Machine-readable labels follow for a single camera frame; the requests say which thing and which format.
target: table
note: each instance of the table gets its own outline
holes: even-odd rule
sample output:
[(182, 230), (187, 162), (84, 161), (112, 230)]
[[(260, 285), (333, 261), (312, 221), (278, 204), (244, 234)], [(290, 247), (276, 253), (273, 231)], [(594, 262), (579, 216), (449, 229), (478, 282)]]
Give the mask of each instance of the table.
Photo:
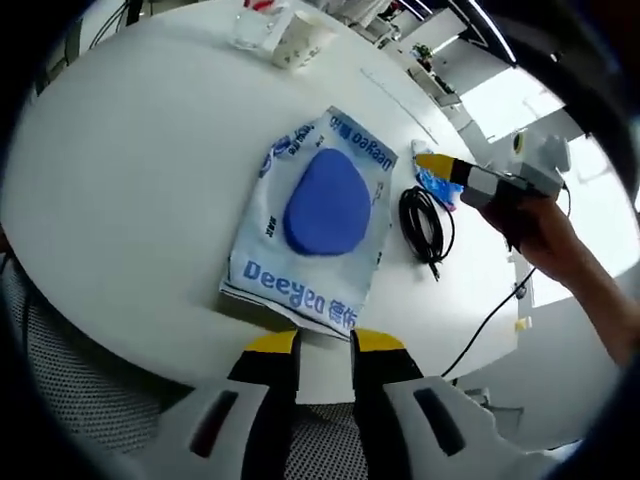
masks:
[[(227, 46), (237, 4), (154, 16), (80, 57), (25, 110), (2, 191), (8, 239), (51, 304), (115, 354), (190, 385), (226, 376), (266, 333), (212, 306), (274, 139), (332, 104), (352, 115), (399, 155), (394, 220), (413, 185), (411, 140), (472, 160), (427, 95), (356, 33), (327, 17), (339, 38), (291, 75)], [(465, 206), (454, 216), (439, 283), (394, 226), (360, 318), (404, 341), (426, 375), (454, 360), (514, 279), (501, 237)], [(452, 375), (516, 347), (516, 310), (496, 315)], [(305, 334), (299, 402), (353, 399), (350, 375), (348, 343)]]

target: packaging bag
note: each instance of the packaging bag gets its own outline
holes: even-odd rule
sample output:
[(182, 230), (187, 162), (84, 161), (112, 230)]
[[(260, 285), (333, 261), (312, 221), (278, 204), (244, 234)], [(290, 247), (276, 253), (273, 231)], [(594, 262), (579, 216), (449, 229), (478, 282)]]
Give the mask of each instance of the packaging bag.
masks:
[[(285, 208), (313, 157), (344, 153), (371, 198), (364, 239), (337, 256), (294, 252), (283, 232)], [(240, 223), (220, 291), (264, 305), (300, 327), (348, 337), (357, 324), (391, 227), (389, 194), (396, 155), (336, 107), (277, 140), (267, 153)]]

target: black cord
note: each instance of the black cord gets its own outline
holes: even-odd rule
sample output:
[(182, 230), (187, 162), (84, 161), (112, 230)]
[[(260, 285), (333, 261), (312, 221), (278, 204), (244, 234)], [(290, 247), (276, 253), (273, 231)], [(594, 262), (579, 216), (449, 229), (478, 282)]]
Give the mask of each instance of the black cord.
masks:
[[(434, 201), (447, 212), (451, 222), (451, 240), (446, 249), (444, 231)], [(427, 227), (428, 236), (425, 235), (425, 229), (420, 219), (421, 213), (426, 219), (425, 227)], [(420, 262), (429, 265), (436, 280), (440, 279), (437, 264), (441, 263), (449, 255), (456, 236), (455, 223), (451, 212), (438, 197), (422, 187), (415, 186), (402, 192), (398, 204), (398, 214), (402, 234), (411, 247), (413, 255)]]
[[(567, 198), (568, 198), (568, 207), (567, 207), (567, 217), (569, 217), (571, 215), (571, 192), (569, 191), (569, 187), (567, 186), (567, 184), (565, 183), (564, 185), (562, 185), (562, 189), (565, 190), (567, 192)], [(458, 355), (458, 357), (453, 361), (453, 363), (451, 364), (451, 366), (449, 368), (447, 368), (443, 374), (441, 374), (441, 377), (446, 377), (451, 370), (453, 370), (454, 368), (456, 368), (456, 366), (460, 363), (460, 361), (464, 358), (464, 356), (467, 354), (467, 352), (469, 351), (469, 349), (472, 347), (472, 345), (474, 344), (474, 342), (476, 341), (476, 339), (478, 338), (478, 336), (480, 335), (480, 333), (482, 332), (482, 330), (484, 329), (484, 327), (487, 325), (487, 323), (489, 323), (489, 320), (491, 320), (493, 318), (493, 316), (498, 313), (498, 310), (500, 310), (502, 307), (504, 307), (504, 305), (511, 300), (515, 295), (518, 294), (518, 292), (525, 286), (525, 284), (529, 281), (529, 279), (532, 277), (532, 275), (536, 272), (537, 268), (532, 268), (531, 271), (527, 274), (526, 277), (524, 277), (524, 280), (522, 280), (520, 283), (518, 283), (515, 288), (513, 289), (513, 291), (507, 295), (507, 297), (498, 304), (498, 306), (496, 308), (494, 308), (491, 313), (489, 315), (487, 315), (487, 317), (482, 321), (482, 323), (480, 324), (480, 326), (478, 327), (478, 329), (476, 330), (476, 332), (473, 334), (473, 337), (471, 337), (471, 340), (469, 340), (469, 343), (467, 343), (467, 346), (464, 347), (464, 350), (462, 350), (462, 352), (460, 352), (460, 355)]]
[(130, 0), (125, 0), (125, 2), (123, 2), (122, 5), (120, 5), (116, 9), (116, 11), (113, 12), (111, 14), (111, 16), (104, 22), (102, 27), (100, 27), (100, 29), (96, 33), (96, 36), (91, 41), (91, 44), (89, 45), (89, 49), (92, 49), (93, 47), (95, 47), (100, 42), (100, 40), (102, 40), (102, 37), (104, 37), (104, 34), (107, 33), (107, 30), (109, 30), (111, 25), (114, 24), (116, 19), (117, 19), (118, 22), (120, 22), (120, 20), (122, 20), (122, 16), (124, 15), (124, 11), (129, 6), (129, 1)]

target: blue sponge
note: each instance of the blue sponge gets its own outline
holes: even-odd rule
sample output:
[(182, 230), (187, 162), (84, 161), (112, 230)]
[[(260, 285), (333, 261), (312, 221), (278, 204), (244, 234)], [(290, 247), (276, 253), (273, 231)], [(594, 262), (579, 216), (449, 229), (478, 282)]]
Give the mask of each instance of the blue sponge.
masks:
[(309, 163), (284, 212), (289, 246), (302, 255), (342, 255), (362, 241), (371, 197), (349, 158), (333, 148)]

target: white cup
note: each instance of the white cup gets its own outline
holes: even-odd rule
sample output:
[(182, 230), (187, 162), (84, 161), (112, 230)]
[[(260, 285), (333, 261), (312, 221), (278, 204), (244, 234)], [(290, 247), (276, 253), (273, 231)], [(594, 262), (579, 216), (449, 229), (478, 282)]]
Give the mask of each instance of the white cup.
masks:
[(336, 36), (321, 17), (296, 11), (273, 51), (271, 62), (286, 70), (304, 67)]

